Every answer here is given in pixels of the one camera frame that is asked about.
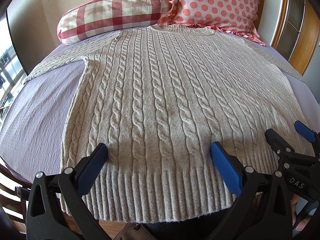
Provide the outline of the person's right hand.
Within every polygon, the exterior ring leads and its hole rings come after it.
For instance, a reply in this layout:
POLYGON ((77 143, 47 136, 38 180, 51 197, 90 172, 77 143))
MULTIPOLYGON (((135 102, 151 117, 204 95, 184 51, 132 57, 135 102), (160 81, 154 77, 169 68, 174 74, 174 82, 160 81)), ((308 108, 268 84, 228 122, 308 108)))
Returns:
POLYGON ((307 217, 307 215, 311 212, 312 209, 316 207, 316 202, 306 202, 299 213, 296 213, 296 205, 299 202, 299 199, 300 197, 296 194, 294 194, 291 199, 292 225, 293 228, 298 232, 302 231, 306 227, 309 220, 311 219, 311 217, 307 217))

